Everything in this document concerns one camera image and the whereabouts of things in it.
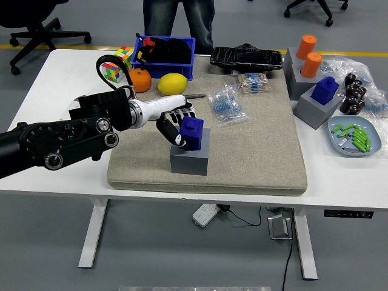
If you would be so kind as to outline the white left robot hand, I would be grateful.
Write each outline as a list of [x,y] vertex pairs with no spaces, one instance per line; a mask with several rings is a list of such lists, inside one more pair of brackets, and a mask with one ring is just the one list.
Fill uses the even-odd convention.
[[188,142],[182,137],[178,129],[166,118],[166,113],[172,112],[178,115],[188,113],[190,117],[196,118],[195,110],[184,95],[172,95],[158,98],[152,101],[138,101],[140,111],[138,113],[138,125],[144,126],[148,121],[155,121],[156,128],[171,144],[182,149],[189,149]]

